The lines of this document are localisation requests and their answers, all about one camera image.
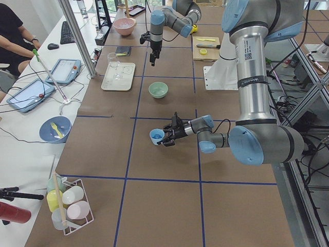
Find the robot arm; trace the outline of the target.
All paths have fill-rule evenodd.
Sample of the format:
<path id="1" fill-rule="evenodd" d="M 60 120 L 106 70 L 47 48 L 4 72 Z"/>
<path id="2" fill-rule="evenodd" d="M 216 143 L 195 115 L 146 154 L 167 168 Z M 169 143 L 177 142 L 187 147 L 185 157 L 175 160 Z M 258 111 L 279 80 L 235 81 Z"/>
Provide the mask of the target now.
<path id="1" fill-rule="evenodd" d="M 286 163 L 304 148 L 302 136 L 277 124 L 270 113 L 265 44 L 296 36 L 302 26 L 303 1 L 230 1 L 223 13 L 222 30 L 235 47 L 240 117 L 226 134 L 216 133 L 211 116 L 190 121 L 178 116 L 164 127 L 161 143 L 196 134 L 203 153 L 229 147 L 245 165 Z"/>
<path id="2" fill-rule="evenodd" d="M 163 7 L 151 13 L 150 31 L 147 32 L 152 53 L 150 63 L 155 65 L 162 49 L 162 35 L 165 26 L 186 38 L 190 35 L 193 25 L 200 21 L 202 12 L 194 1 L 173 1 L 172 7 Z"/>

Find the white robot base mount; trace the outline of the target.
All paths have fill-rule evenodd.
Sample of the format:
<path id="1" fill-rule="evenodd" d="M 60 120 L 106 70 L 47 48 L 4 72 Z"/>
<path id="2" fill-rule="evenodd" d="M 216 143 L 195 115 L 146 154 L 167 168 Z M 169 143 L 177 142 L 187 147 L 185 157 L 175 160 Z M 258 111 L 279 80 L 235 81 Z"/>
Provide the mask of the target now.
<path id="1" fill-rule="evenodd" d="M 212 66 L 204 66 L 206 90 L 237 90 L 235 46 L 224 33 L 218 60 Z"/>

